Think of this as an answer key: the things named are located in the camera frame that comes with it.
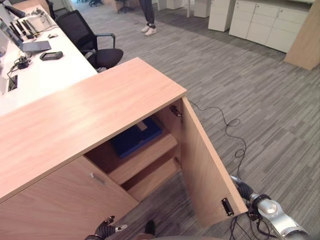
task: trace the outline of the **black office chair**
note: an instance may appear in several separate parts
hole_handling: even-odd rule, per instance
[[[55,22],[83,55],[92,53],[87,60],[95,69],[112,68],[124,55],[121,49],[115,48],[116,36],[113,33],[95,35],[78,10],[57,17]],[[98,37],[112,37],[113,48],[98,49]]]
[[[55,11],[54,11],[54,3],[52,1],[49,1],[49,0],[45,0],[45,2],[46,2],[46,4],[48,4],[51,18],[53,20],[55,20],[56,15],[55,15]]]
[[[124,11],[124,13],[126,14],[128,11],[133,11],[134,10],[132,7],[126,6],[126,1],[128,1],[128,0],[116,0],[116,1],[123,3],[123,7],[121,7],[118,10],[118,13]]]

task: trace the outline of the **computer mouse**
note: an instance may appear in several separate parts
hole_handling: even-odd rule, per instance
[[[52,38],[55,38],[55,37],[58,37],[58,34],[52,33],[52,34],[48,35],[48,39],[52,39]]]

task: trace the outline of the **laptop keyboard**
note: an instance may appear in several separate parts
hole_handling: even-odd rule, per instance
[[[48,41],[26,42],[22,45],[23,52],[40,52],[50,50],[51,46]]]

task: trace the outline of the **black pants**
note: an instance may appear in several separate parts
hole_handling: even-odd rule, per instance
[[[155,12],[154,8],[152,7],[152,0],[139,0],[140,7],[143,11],[145,16],[146,24],[151,27],[155,28]]]

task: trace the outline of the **person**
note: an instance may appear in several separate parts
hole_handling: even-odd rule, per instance
[[[144,229],[144,233],[138,234],[134,240],[151,240],[156,235],[156,224],[153,220],[149,220]]]
[[[155,12],[154,8],[152,7],[152,0],[139,0],[139,2],[146,20],[146,26],[141,30],[141,32],[146,36],[151,36],[157,33],[155,25]]]

